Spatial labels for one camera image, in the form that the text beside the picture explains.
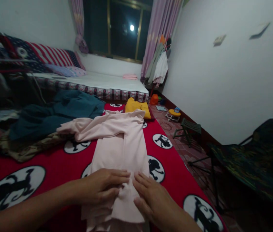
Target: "pink towel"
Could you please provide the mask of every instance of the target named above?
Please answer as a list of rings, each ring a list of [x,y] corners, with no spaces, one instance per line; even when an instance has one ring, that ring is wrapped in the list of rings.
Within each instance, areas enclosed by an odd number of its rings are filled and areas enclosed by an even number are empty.
[[[87,232],[99,231],[141,231],[143,216],[133,200],[139,194],[132,184],[134,173],[143,172],[149,176],[146,144],[143,134],[145,111],[120,113],[105,111],[104,116],[77,118],[61,124],[59,133],[75,134],[77,142],[98,139],[94,151],[91,174],[101,168],[127,169],[130,181],[124,184],[116,199],[98,206],[82,206],[82,220],[87,219]]]
[[[128,80],[137,80],[137,75],[136,74],[124,74],[123,79],[128,79]]]

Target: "yellow cloth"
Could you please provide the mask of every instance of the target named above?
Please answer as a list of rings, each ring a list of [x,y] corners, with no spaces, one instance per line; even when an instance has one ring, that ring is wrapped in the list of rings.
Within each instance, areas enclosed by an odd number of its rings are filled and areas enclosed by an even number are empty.
[[[175,117],[179,117],[180,113],[176,113],[174,110],[169,110],[169,113]]]
[[[126,112],[134,112],[136,109],[145,111],[145,119],[151,119],[147,102],[136,102],[133,98],[129,98],[126,104]]]

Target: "window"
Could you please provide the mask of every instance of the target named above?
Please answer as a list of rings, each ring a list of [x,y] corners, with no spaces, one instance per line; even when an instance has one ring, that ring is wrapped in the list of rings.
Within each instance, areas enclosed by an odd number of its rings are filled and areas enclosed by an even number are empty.
[[[84,39],[90,53],[142,63],[153,0],[85,0]]]

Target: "purple curtain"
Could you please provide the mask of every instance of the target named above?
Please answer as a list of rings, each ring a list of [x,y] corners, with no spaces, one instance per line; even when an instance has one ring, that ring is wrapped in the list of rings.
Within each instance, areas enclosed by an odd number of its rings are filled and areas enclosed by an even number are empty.
[[[181,7],[181,1],[182,0],[153,1],[146,50],[141,70],[141,81],[144,80],[144,76],[153,58],[161,35],[164,35],[165,39],[168,39],[167,37],[171,37],[172,35],[178,12]]]
[[[77,36],[75,38],[75,43],[78,45],[81,53],[88,53],[88,46],[83,39],[84,36],[84,6],[83,0],[71,0],[74,20],[77,29]]]

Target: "white wall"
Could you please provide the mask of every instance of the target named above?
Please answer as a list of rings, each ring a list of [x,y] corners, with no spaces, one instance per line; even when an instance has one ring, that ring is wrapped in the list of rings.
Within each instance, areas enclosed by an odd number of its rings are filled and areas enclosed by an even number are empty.
[[[0,31],[64,49],[76,35],[68,0],[0,0]]]
[[[162,93],[220,143],[239,143],[273,118],[273,0],[190,0],[170,58]]]
[[[106,58],[92,54],[80,54],[80,58],[86,70],[91,72],[109,74],[113,76],[122,76],[126,73],[130,73],[136,74],[138,79],[141,78],[141,64]]]

